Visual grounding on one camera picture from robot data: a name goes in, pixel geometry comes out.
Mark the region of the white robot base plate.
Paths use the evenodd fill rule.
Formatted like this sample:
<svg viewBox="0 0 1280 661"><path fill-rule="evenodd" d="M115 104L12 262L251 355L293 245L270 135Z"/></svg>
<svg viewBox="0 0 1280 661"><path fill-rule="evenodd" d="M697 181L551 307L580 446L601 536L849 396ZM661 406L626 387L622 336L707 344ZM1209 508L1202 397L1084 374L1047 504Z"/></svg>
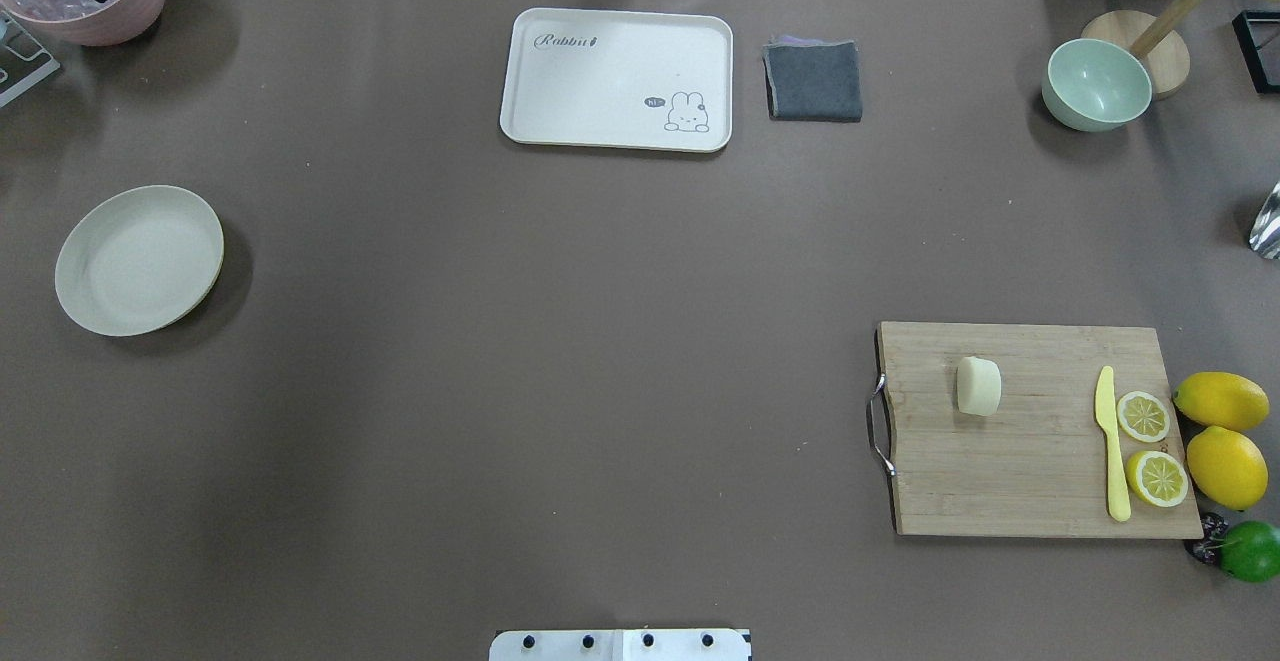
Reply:
<svg viewBox="0 0 1280 661"><path fill-rule="evenodd" d="M732 628L500 632L489 660L751 660L750 632Z"/></svg>

